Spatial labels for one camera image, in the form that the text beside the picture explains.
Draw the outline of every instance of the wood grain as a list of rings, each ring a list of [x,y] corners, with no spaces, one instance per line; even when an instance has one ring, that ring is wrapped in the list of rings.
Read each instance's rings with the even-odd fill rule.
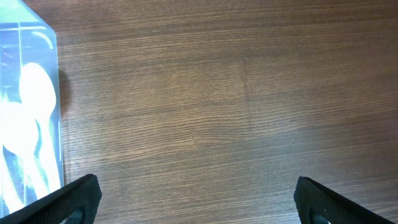
[[[395,0],[41,0],[96,223],[299,223],[309,176],[398,222]]]

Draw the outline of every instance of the black object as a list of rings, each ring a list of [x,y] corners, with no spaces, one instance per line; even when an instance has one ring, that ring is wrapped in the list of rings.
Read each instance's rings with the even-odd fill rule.
[[[298,178],[294,193],[303,224],[394,224],[308,178]]]
[[[87,174],[2,219],[0,224],[92,224],[102,197],[97,176]]]

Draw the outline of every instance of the wooden table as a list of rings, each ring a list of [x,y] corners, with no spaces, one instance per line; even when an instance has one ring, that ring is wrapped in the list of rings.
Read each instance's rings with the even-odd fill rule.
[[[27,3],[96,223],[299,223],[300,175],[398,222],[396,0]]]

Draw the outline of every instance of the translucent blue container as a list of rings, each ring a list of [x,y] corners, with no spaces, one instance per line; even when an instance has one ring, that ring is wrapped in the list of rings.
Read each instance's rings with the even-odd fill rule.
[[[0,218],[63,186],[55,32],[0,0]]]

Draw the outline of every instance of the plastic container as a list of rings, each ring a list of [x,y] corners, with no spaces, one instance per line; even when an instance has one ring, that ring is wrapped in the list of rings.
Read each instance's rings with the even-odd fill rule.
[[[0,218],[63,186],[55,32],[0,0]]]

